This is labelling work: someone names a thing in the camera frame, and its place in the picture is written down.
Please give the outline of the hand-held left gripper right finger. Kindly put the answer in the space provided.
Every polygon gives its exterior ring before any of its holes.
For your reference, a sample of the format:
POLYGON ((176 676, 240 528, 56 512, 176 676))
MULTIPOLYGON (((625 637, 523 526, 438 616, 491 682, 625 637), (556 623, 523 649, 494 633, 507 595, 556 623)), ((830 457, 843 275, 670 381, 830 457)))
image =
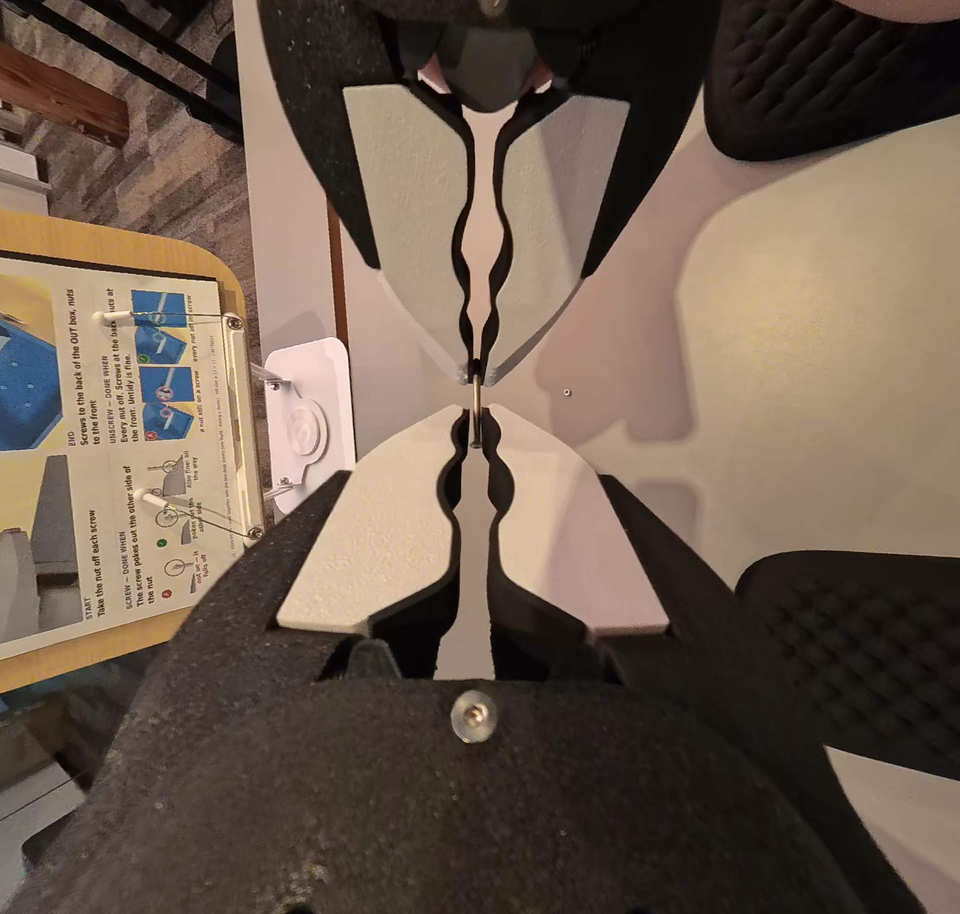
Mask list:
POLYGON ((501 405, 483 421, 491 622, 549 640, 664 632, 667 614, 595 470, 501 405))

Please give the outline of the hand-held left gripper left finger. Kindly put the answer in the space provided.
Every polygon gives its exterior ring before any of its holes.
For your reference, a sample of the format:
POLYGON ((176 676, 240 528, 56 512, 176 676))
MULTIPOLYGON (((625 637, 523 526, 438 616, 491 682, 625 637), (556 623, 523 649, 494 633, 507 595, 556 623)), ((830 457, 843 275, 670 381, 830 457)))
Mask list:
POLYGON ((445 407, 356 464, 278 610, 280 627, 369 635, 452 577, 459 528, 444 487, 462 464, 468 416, 445 407))

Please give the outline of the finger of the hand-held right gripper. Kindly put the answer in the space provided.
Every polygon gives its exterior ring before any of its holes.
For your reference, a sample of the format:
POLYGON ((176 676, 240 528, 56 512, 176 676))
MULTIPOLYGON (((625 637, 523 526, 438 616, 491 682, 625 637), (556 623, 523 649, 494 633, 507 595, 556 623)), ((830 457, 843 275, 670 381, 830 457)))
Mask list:
POLYGON ((503 248, 489 276, 484 384, 516 368, 579 291, 627 101, 536 94, 498 136, 494 166, 503 248))
POLYGON ((471 274, 463 235, 474 197, 462 105, 425 81, 342 91, 381 281, 455 382, 473 379, 471 274))

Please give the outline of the white sign stand base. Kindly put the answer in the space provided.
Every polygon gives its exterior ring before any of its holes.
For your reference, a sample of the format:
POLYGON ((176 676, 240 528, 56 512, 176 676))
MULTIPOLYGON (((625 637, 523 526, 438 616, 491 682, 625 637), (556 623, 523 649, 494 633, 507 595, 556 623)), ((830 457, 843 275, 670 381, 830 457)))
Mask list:
POLYGON ((263 381, 271 488, 285 516, 334 473, 356 464, 354 406, 346 347, 335 338, 274 351, 263 381))

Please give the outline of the instruction sheet on stand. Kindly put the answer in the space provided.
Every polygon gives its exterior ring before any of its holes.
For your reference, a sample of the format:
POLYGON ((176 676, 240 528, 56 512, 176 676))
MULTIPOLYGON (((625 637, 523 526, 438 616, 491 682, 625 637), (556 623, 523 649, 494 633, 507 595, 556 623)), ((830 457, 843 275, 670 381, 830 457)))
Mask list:
MULTIPOLYGON (((78 262, 84 268, 118 268, 217 281, 221 306, 226 313, 222 332, 228 358, 227 382, 231 403, 238 409, 231 431, 244 511, 242 524, 252 530, 247 545, 262 538, 267 521, 251 391, 253 359, 248 347, 247 309, 239 281, 227 265, 212 253, 181 241, 6 210, 1 212, 1 247, 16 257, 39 256, 62 264, 78 262)), ((6 694, 165 643, 190 612, 190 607, 184 607, 4 658, 1 692, 6 694)))

